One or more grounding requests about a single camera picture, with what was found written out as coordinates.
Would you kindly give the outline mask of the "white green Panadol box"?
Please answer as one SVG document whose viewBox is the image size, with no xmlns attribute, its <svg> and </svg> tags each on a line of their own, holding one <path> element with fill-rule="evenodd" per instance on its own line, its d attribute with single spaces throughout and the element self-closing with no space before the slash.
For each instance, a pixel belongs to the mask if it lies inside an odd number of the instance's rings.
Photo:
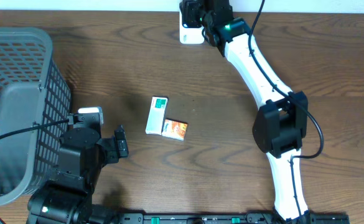
<svg viewBox="0 0 364 224">
<path fill-rule="evenodd" d="M 168 98 L 153 96 L 146 124 L 146 134 L 161 135 Z"/>
</svg>

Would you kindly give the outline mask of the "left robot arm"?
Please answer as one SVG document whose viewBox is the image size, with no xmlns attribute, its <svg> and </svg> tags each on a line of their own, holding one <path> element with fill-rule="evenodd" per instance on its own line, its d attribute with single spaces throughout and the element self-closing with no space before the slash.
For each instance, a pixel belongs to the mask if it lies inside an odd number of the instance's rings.
<svg viewBox="0 0 364 224">
<path fill-rule="evenodd" d="M 116 211 L 92 202 L 102 168 L 129 154 L 126 133 L 114 136 L 99 130 L 73 128 L 60 137 L 58 164 L 27 204 L 28 223 L 118 223 Z"/>
</svg>

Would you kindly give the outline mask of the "small orange box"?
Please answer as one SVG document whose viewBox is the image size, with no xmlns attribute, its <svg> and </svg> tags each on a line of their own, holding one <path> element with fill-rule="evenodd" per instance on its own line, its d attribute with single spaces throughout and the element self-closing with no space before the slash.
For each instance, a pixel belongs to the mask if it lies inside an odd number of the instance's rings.
<svg viewBox="0 0 364 224">
<path fill-rule="evenodd" d="M 185 139 L 187 127 L 187 123 L 166 119 L 161 135 L 166 138 L 183 141 Z"/>
</svg>

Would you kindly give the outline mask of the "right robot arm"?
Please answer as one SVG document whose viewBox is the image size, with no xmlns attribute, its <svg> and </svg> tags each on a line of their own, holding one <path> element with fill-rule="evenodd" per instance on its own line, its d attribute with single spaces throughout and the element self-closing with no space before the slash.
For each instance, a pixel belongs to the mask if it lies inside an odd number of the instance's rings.
<svg viewBox="0 0 364 224">
<path fill-rule="evenodd" d="M 192 30 L 199 42 L 216 47 L 238 71 L 258 112 L 254 141 L 268 158 L 275 190 L 273 220 L 308 223 L 301 184 L 300 156 L 307 131 L 307 97 L 279 79 L 261 53 L 253 31 L 233 15 L 229 1 L 181 0 L 180 31 Z"/>
</svg>

